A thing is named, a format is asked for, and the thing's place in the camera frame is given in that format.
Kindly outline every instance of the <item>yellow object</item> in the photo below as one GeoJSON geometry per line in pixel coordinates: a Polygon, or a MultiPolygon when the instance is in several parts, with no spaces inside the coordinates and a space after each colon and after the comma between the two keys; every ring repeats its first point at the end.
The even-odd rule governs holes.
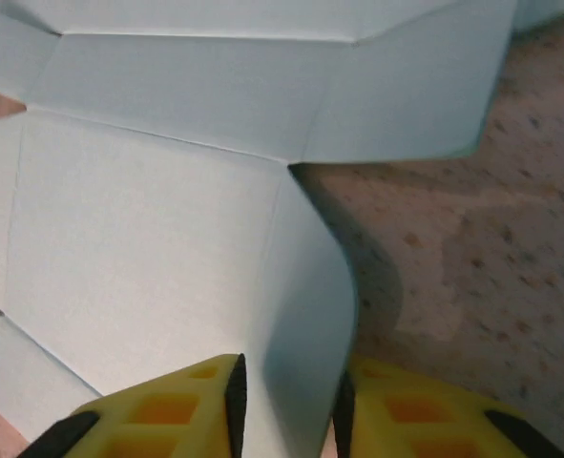
{"type": "Polygon", "coordinates": [[[225,391],[238,355],[222,355],[82,406],[97,423],[66,458],[231,458],[225,391]]]}
{"type": "Polygon", "coordinates": [[[521,414],[492,399],[354,357],[351,458],[525,458],[484,415],[521,414]]]}

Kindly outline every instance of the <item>yellow plastic part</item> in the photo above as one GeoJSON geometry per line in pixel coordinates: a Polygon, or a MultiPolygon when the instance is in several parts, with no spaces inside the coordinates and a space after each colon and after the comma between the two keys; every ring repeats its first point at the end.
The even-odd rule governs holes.
{"type": "Polygon", "coordinates": [[[97,399],[101,418],[66,458],[230,458],[224,392],[238,355],[221,355],[97,399]]]}
{"type": "Polygon", "coordinates": [[[509,406],[363,357],[350,362],[355,389],[351,458],[525,458],[484,411],[509,406]]]}

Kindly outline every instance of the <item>folded cardboard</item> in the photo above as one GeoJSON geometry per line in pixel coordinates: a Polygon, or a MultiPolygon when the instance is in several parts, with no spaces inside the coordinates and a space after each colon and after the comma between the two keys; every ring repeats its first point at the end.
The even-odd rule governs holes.
{"type": "Polygon", "coordinates": [[[355,291],[288,165],[472,151],[516,9],[0,2],[0,412],[244,352],[244,456],[318,456],[355,291]]]}

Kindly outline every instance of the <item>floor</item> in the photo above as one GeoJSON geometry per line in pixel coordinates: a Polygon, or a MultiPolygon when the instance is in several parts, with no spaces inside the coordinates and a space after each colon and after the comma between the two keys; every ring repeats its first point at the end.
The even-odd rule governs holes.
{"type": "MultiPolygon", "coordinates": [[[[564,449],[564,19],[513,44],[474,156],[296,173],[354,264],[357,351],[517,406],[564,449]]],[[[0,456],[20,446],[0,419],[0,456]]]]}

